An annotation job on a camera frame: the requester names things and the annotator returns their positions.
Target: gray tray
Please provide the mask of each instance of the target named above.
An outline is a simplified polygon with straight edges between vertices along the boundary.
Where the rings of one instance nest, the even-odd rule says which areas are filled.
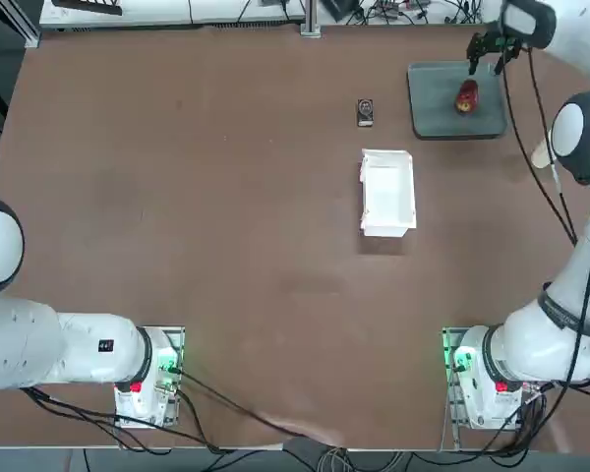
[[[407,73],[413,130],[420,140],[490,140],[506,131],[500,77],[494,66],[480,64],[471,78],[479,85],[479,106],[461,115],[454,100],[469,79],[468,63],[423,62],[409,65]]]

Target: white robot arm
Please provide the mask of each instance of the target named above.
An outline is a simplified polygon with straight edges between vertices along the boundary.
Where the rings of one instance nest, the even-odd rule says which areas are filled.
[[[487,20],[499,19],[506,33],[590,75],[590,0],[498,0],[487,2],[486,8]],[[549,146],[578,183],[590,185],[590,91],[561,108]],[[590,219],[565,268],[535,300],[502,325],[474,326],[466,332],[454,364],[471,427],[500,428],[520,406],[523,382],[566,379],[589,268]],[[590,299],[572,381],[588,379]]]
[[[22,265],[24,241],[20,221],[0,201],[0,291]],[[115,383],[118,414],[163,426],[175,394],[175,376],[166,368],[179,361],[161,328],[108,314],[56,313],[0,295],[0,389]]]

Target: white plastic tray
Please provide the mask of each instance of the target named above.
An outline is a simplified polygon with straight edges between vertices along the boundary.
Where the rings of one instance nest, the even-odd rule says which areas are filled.
[[[363,149],[361,182],[365,236],[400,238],[417,226],[411,154]]]

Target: brown table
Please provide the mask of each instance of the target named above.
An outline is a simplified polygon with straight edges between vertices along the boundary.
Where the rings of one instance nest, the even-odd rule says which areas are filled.
[[[323,441],[437,447],[442,327],[501,322],[570,254],[512,136],[434,143],[413,135],[408,64],[461,60],[472,32],[45,38],[27,53],[0,152],[0,197],[28,236],[9,293],[59,311],[184,325],[188,369]],[[538,56],[551,119],[589,85]],[[541,129],[526,59],[509,71],[531,148]],[[372,129],[356,128],[359,97],[374,100]],[[414,156],[418,227],[399,243],[359,235],[361,148]],[[590,190],[564,180],[581,228]],[[111,385],[49,391],[113,408]],[[216,443],[284,439],[191,393]],[[555,437],[537,446],[590,452],[589,426],[590,401],[570,394]],[[180,427],[194,431],[187,414]],[[464,444],[487,437],[466,434]],[[110,443],[19,392],[0,392],[1,445]]]

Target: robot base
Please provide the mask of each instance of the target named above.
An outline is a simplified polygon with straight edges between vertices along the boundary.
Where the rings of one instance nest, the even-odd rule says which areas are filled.
[[[483,337],[487,330],[486,326],[443,330],[448,399],[454,404],[450,407],[454,425],[497,430],[522,403],[522,388],[499,391],[498,385],[487,373],[483,359]],[[459,402],[463,404],[461,414],[456,406]],[[517,423],[516,418],[505,429],[515,430]]]
[[[185,329],[182,326],[144,326],[152,345],[152,357],[147,377],[132,383],[130,391],[114,387],[116,413],[148,421],[156,426],[177,424],[179,404],[177,387],[181,376],[171,374],[168,367],[183,368]],[[122,428],[149,428],[147,425],[120,420]]]

